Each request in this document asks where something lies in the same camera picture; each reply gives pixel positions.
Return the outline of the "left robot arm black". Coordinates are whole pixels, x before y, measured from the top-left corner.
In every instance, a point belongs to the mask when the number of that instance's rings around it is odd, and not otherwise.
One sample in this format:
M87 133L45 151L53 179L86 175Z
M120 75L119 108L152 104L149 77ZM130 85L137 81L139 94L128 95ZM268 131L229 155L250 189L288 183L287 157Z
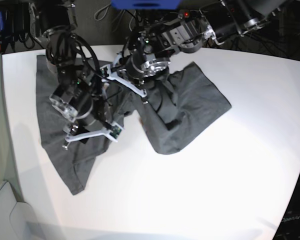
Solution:
M208 41L220 46L232 36L259 30L284 4L284 0L219 0L198 10L138 4L141 24L128 40L129 56L118 72L140 86L165 71L171 56L195 53Z

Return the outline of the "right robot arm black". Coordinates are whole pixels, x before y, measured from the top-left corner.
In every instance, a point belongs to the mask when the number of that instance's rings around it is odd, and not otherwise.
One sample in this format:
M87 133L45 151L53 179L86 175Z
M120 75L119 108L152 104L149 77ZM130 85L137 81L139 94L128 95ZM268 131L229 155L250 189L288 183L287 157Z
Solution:
M52 107L79 126L100 122L109 127L100 63L91 46L78 34L73 0L31 0L35 37L46 42L47 62L58 85L50 95Z

